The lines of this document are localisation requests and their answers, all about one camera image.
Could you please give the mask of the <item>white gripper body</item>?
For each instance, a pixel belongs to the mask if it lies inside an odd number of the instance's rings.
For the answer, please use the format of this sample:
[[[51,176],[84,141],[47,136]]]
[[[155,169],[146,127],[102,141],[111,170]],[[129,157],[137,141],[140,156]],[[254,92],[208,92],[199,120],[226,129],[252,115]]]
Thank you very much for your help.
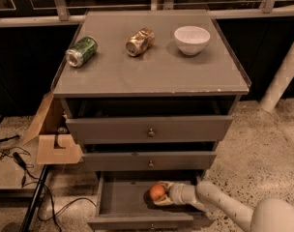
[[[174,183],[169,189],[169,198],[176,205],[192,205],[197,201],[195,186]]]

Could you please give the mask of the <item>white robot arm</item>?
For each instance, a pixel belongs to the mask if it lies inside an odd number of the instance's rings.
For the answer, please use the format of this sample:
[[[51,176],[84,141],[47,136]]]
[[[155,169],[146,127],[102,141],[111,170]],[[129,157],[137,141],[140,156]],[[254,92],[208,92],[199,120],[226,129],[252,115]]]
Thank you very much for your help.
[[[218,208],[244,232],[294,232],[294,207],[281,199],[264,199],[252,209],[208,181],[195,186],[159,181],[149,195],[156,206],[191,205],[204,212]]]

